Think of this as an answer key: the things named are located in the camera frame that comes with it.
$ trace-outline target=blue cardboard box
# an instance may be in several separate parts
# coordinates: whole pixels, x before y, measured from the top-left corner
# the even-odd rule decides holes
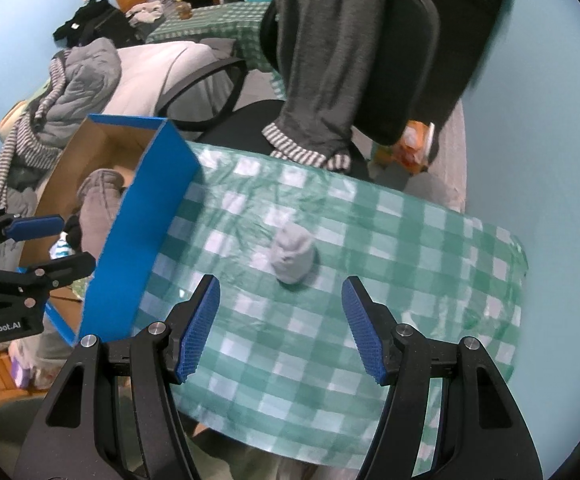
[[[78,209],[84,179],[100,168],[119,171],[128,188],[84,301],[64,287],[46,306],[69,344],[92,333],[104,342],[130,335],[154,258],[199,163],[166,119],[90,115],[62,153],[35,214],[67,219]],[[47,261],[56,240],[26,242],[20,266]]]

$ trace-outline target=blue textured grip pad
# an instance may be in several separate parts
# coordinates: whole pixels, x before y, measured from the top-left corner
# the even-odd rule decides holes
[[[182,383],[196,370],[221,301],[219,280],[213,278],[181,340],[177,378]]]
[[[15,218],[6,227],[4,234],[16,242],[54,236],[63,230],[64,219],[59,215],[39,216],[32,218]]]
[[[387,370],[383,365],[383,347],[376,335],[361,300],[350,280],[345,280],[341,289],[341,301],[347,323],[355,338],[356,348],[361,355],[363,367],[378,384],[385,381]]]

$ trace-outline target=striped trim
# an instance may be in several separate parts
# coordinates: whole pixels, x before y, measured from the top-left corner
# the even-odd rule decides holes
[[[299,146],[279,130],[274,123],[263,128],[263,136],[267,139],[267,142],[276,148],[270,153],[270,156],[274,158],[291,160],[305,166],[313,166],[314,168],[325,168],[327,171],[343,171],[343,173],[347,173],[350,170],[352,160],[348,153],[335,153],[326,160],[325,155]]]
[[[67,79],[65,58],[69,50],[54,56],[50,62],[50,87],[45,95],[31,102],[12,127],[0,151],[0,207],[8,207],[8,175],[12,161],[17,157],[26,168],[51,170],[61,154],[59,148],[41,143],[36,133],[41,129],[48,110],[64,93]]]

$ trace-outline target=chair backrest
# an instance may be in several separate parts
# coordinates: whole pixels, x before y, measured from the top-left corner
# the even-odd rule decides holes
[[[355,126],[375,142],[389,146],[401,137],[427,80],[438,35],[432,0],[386,0],[381,40],[355,118]],[[273,1],[261,23],[260,41],[275,70],[277,37]]]

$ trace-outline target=black chair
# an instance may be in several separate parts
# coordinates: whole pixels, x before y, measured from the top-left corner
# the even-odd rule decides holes
[[[432,0],[387,0],[386,6],[381,40],[354,125],[375,142],[389,146],[401,137],[427,79],[436,50],[439,18]],[[263,17],[260,41],[265,57],[276,70],[275,2],[271,2]],[[232,78],[234,88],[214,118],[195,123],[170,119],[182,131],[202,132],[198,142],[269,155],[273,147],[261,130],[278,117],[284,101],[264,100],[233,111],[246,76],[244,60],[217,61],[183,79],[161,96],[157,115],[168,117],[167,109],[178,96],[222,70],[236,72]],[[349,149],[350,176],[369,180],[366,160],[353,144]]]

